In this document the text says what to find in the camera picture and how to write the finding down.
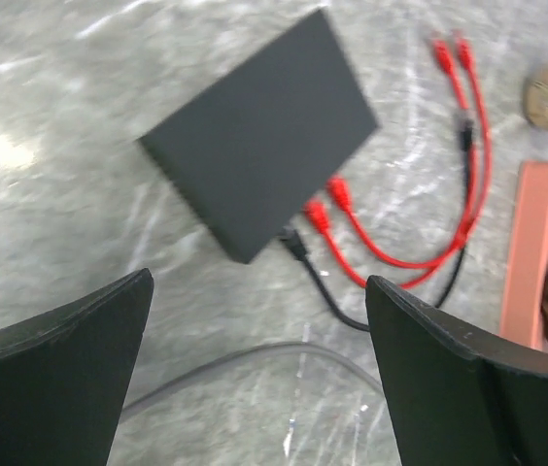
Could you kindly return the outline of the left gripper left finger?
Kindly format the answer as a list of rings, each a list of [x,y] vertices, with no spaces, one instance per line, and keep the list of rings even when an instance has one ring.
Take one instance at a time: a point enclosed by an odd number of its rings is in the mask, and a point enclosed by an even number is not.
[[[153,298],[148,269],[0,329],[0,465],[104,465]]]

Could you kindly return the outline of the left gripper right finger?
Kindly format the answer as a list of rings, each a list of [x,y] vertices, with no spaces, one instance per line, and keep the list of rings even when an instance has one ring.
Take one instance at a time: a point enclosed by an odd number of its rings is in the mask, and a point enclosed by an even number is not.
[[[548,465],[548,353],[382,277],[365,306],[402,464]]]

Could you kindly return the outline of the black network switch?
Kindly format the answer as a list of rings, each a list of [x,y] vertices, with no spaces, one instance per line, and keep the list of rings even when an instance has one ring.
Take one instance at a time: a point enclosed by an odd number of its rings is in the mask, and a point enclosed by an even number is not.
[[[319,9],[140,143],[225,253],[246,264],[377,127]]]

